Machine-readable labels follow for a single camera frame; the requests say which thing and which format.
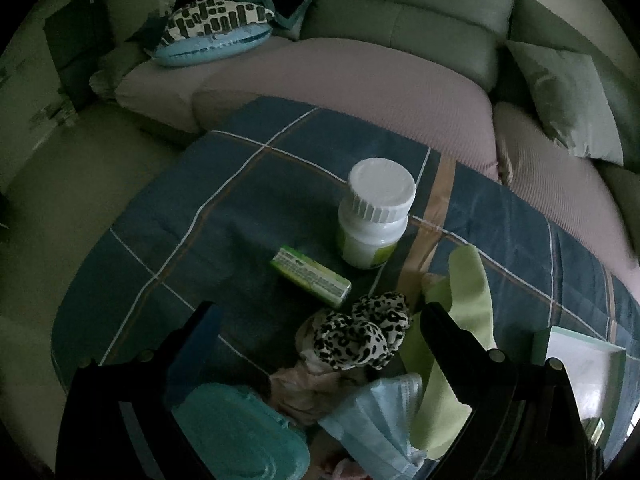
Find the teal wet wipes pack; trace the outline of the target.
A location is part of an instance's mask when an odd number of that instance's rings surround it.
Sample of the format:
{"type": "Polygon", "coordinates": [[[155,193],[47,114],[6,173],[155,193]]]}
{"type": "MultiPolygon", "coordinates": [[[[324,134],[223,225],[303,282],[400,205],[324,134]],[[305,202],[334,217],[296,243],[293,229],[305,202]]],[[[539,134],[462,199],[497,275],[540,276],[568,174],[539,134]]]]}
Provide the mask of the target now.
{"type": "Polygon", "coordinates": [[[200,385],[172,414],[217,479],[300,479],[310,466],[303,430],[249,388],[200,385]]]}

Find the blue plaid blanket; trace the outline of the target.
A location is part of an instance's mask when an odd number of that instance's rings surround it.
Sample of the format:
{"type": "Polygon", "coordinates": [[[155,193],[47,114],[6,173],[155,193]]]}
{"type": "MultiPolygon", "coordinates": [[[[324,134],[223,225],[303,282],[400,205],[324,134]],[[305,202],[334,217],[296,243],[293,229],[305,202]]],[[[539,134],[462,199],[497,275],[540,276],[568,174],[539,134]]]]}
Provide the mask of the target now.
{"type": "MultiPolygon", "coordinates": [[[[221,308],[222,324],[201,385],[249,388],[267,404],[269,377],[296,364],[296,333],[308,318],[363,296],[400,292],[412,325],[424,306],[422,278],[446,276],[450,252],[465,245],[482,259],[494,349],[509,360],[544,364],[533,362],[533,339],[552,326],[625,350],[604,450],[587,437],[575,401],[573,479],[604,478],[605,466],[616,465],[636,436],[630,421],[639,402],[638,295],[499,183],[424,144],[307,103],[248,103],[134,198],[66,292],[53,326],[53,364],[68,393],[78,368],[147,358],[211,301],[221,308]],[[390,258],[358,269],[338,247],[337,211],[349,171],[368,158],[404,166],[416,198],[390,258]],[[280,274],[270,261],[282,246],[349,280],[345,301],[331,307],[280,274]]],[[[320,419],[300,426],[285,417],[306,436],[306,474],[321,455],[336,451],[341,467],[369,477],[320,419]]]]}

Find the light blue face mask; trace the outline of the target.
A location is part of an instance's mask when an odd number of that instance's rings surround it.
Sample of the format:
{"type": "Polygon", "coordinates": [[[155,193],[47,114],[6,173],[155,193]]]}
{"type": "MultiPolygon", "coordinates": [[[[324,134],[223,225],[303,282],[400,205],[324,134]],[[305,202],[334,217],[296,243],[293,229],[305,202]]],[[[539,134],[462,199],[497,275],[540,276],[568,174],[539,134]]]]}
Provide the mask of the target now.
{"type": "Polygon", "coordinates": [[[373,479],[412,479],[426,453],[410,443],[423,399],[418,374],[381,378],[350,394],[319,425],[373,479]]]}

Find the leopard print scrunchie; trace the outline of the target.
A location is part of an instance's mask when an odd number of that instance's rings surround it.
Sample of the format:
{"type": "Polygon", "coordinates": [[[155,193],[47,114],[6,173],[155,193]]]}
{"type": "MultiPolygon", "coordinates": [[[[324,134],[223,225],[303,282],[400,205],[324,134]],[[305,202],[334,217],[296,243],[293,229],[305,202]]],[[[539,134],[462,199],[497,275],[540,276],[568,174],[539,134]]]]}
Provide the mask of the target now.
{"type": "Polygon", "coordinates": [[[363,296],[348,308],[324,310],[311,323],[311,355],[331,370],[382,370],[411,325],[405,295],[363,296]]]}

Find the white pill bottle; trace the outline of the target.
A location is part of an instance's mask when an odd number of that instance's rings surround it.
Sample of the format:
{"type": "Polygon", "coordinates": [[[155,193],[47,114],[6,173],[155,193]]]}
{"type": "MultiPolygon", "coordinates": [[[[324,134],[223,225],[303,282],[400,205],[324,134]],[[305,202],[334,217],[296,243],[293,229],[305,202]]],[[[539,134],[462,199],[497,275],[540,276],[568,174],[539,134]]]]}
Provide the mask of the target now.
{"type": "Polygon", "coordinates": [[[398,162],[368,158],[349,171],[347,190],[338,206],[338,247],[358,269],[382,266],[408,226],[416,182],[398,162]]]}

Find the grey green sofa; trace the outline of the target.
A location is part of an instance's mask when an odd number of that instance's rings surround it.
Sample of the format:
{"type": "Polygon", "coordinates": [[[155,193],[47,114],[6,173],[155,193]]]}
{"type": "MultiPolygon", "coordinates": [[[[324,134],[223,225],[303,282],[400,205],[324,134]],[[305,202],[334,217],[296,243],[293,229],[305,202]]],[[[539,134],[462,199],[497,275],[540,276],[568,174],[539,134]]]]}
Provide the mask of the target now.
{"type": "Polygon", "coordinates": [[[521,41],[591,56],[625,161],[617,166],[584,159],[599,171],[629,174],[620,206],[639,258],[639,88],[583,34],[537,0],[314,0],[293,30],[273,38],[356,40],[423,58],[472,80],[491,103],[521,107],[541,129],[529,88],[506,43],[521,41]]]}

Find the pink cloth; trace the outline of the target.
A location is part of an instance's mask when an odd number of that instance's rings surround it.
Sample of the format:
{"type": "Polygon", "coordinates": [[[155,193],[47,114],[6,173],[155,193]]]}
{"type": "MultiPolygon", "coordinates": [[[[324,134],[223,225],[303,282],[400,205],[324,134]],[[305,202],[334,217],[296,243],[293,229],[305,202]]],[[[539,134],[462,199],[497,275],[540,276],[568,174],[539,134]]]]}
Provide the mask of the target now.
{"type": "Polygon", "coordinates": [[[322,310],[299,327],[295,337],[296,364],[280,368],[269,377],[267,404],[300,426],[311,426],[328,416],[349,393],[367,382],[363,368],[334,370],[316,356],[314,332],[327,314],[322,310]]]}

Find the green medicine box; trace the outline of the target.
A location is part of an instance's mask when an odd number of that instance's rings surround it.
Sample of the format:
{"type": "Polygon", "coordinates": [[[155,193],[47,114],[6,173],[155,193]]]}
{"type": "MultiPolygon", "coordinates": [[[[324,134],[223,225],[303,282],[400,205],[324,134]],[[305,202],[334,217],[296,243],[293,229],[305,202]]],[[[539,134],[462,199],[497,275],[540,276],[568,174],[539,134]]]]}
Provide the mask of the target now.
{"type": "Polygon", "coordinates": [[[352,290],[349,280],[288,246],[280,247],[270,263],[280,274],[334,308],[338,308],[352,290]]]}

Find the grey green throw pillow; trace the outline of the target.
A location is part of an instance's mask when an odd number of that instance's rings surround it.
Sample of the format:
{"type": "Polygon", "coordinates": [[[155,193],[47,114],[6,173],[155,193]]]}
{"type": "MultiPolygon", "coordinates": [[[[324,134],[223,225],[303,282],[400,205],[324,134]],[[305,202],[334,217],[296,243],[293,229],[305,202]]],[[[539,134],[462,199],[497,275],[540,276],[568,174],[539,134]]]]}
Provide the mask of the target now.
{"type": "Polygon", "coordinates": [[[548,138],[575,157],[623,165],[620,133],[592,57],[521,41],[506,46],[548,138]]]}

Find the lime green cloth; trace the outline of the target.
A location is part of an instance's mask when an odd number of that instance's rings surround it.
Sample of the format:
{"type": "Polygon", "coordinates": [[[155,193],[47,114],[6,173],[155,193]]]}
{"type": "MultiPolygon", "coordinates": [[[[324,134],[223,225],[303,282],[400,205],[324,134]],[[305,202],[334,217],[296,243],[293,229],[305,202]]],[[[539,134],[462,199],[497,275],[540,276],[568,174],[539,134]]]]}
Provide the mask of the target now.
{"type": "Polygon", "coordinates": [[[473,245],[450,252],[446,276],[422,278],[424,306],[413,315],[400,347],[409,373],[421,376],[423,396],[409,430],[411,445],[439,460],[472,412],[457,399],[447,375],[472,378],[472,359],[497,347],[485,268],[473,245]]]}

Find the blue patterned cushion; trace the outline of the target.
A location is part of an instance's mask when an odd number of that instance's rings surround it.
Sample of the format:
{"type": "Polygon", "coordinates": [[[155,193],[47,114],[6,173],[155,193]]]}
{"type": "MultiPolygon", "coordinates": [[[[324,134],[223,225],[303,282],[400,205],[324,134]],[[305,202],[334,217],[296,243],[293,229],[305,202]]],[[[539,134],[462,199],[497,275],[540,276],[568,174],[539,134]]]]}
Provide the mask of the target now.
{"type": "Polygon", "coordinates": [[[165,67],[232,58],[266,42],[273,20],[274,13],[261,4],[198,0],[168,16],[151,58],[165,67]]]}

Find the white tray green rim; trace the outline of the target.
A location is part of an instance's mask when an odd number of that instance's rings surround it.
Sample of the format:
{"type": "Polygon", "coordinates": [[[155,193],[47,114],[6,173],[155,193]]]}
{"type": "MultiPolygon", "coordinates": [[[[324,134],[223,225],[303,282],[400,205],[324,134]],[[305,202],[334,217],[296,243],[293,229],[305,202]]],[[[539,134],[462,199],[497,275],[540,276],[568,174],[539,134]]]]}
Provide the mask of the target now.
{"type": "Polygon", "coordinates": [[[532,358],[535,364],[550,358],[562,362],[587,437],[604,450],[620,402],[625,350],[616,344],[552,326],[534,335],[532,358]]]}

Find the dark side cabinet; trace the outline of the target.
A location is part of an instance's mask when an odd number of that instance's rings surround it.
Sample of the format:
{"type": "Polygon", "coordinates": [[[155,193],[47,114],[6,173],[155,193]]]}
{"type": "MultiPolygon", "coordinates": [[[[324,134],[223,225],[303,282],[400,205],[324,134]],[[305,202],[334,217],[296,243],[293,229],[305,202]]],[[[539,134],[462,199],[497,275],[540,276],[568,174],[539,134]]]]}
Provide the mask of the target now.
{"type": "Polygon", "coordinates": [[[99,99],[90,78],[116,46],[106,0],[70,0],[46,18],[43,31],[61,81],[58,92],[78,112],[88,110],[99,99]]]}

